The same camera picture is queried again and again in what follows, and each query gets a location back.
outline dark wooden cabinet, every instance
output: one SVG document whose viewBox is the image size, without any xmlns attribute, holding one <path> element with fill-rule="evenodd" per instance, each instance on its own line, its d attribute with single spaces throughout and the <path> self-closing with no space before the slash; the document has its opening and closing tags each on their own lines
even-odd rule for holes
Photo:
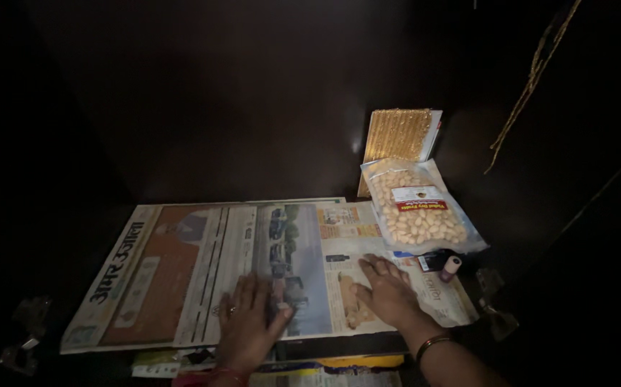
<svg viewBox="0 0 621 387">
<path fill-rule="evenodd" d="M 564 2 L 477 3 L 0 1 L 0 350 L 48 294 L 40 383 L 155 383 L 126 379 L 130 354 L 55 355 L 133 205 L 351 200 L 370 112 L 433 107 L 435 160 L 492 245 L 466 263 L 521 322 L 466 343 L 517 383 L 595 357 L 621 337 L 621 1 L 582 2 L 487 175 Z"/>
</svg>

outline small bottle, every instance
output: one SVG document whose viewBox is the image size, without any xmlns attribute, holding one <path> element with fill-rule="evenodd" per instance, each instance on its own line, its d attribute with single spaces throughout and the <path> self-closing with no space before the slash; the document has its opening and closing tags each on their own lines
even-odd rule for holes
<svg viewBox="0 0 621 387">
<path fill-rule="evenodd" d="M 451 281 L 460 266 L 461 259 L 459 259 L 459 257 L 455 255 L 449 257 L 449 259 L 447 259 L 447 263 L 444 265 L 444 268 L 440 271 L 440 280 L 444 283 Z"/>
</svg>

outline packet of almonds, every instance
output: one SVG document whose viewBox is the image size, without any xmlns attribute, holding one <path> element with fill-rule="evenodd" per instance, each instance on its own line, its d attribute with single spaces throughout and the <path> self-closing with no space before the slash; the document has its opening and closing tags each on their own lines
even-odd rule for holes
<svg viewBox="0 0 621 387">
<path fill-rule="evenodd" d="M 389 249 L 422 254 L 487 248 L 459 204 L 418 164 L 384 158 L 361 165 L 361 170 Z"/>
</svg>

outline bracelet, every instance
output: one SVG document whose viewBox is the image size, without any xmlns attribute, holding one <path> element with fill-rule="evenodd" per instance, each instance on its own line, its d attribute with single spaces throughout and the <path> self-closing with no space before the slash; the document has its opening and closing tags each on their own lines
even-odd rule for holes
<svg viewBox="0 0 621 387">
<path fill-rule="evenodd" d="M 248 385 L 248 377 L 240 374 L 230 368 L 227 367 L 215 367 L 212 371 L 210 371 L 210 375 L 208 375 L 208 380 L 212 382 L 219 375 L 227 374 L 230 378 L 234 379 L 240 386 L 246 387 Z"/>
<path fill-rule="evenodd" d="M 423 354 L 426 352 L 426 349 L 430 348 L 430 346 L 435 343 L 439 343 L 440 341 L 452 341 L 452 338 L 450 338 L 448 335 L 440 335 L 435 336 L 432 339 L 428 339 L 426 342 L 424 342 L 423 345 L 421 345 L 421 347 L 418 349 L 418 354 L 416 354 L 416 364 L 418 366 L 421 365 L 421 359 L 423 359 Z"/>
</svg>

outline newspaper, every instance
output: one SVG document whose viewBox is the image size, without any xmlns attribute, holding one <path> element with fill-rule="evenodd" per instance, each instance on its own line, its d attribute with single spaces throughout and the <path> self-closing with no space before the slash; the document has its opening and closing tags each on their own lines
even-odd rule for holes
<svg viewBox="0 0 621 387">
<path fill-rule="evenodd" d="M 295 309 L 282 339 L 393 330 L 349 291 L 368 285 L 363 254 L 392 257 L 370 202 L 255 204 L 136 207 L 61 352 L 216 345 L 218 301 L 251 270 L 272 280 L 273 310 Z M 477 319 L 458 279 L 444 284 L 416 258 L 395 262 L 440 324 Z"/>
<path fill-rule="evenodd" d="M 364 374 L 328 374 L 322 369 L 309 374 L 259 374 L 248 381 L 250 387 L 401 387 L 396 371 Z"/>
</svg>

